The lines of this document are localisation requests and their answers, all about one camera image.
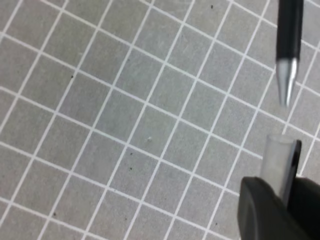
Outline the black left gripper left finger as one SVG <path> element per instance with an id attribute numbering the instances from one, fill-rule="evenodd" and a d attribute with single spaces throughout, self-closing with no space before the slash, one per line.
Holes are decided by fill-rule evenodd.
<path id="1" fill-rule="evenodd" d="M 258 177 L 241 180 L 237 222 L 242 240 L 309 240 L 272 188 Z"/>

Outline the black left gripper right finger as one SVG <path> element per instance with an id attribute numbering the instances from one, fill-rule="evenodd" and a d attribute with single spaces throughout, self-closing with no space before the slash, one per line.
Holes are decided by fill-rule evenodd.
<path id="1" fill-rule="evenodd" d="M 317 183 L 297 177 L 291 188 L 288 211 L 312 240 L 320 238 L 320 186 Z"/>

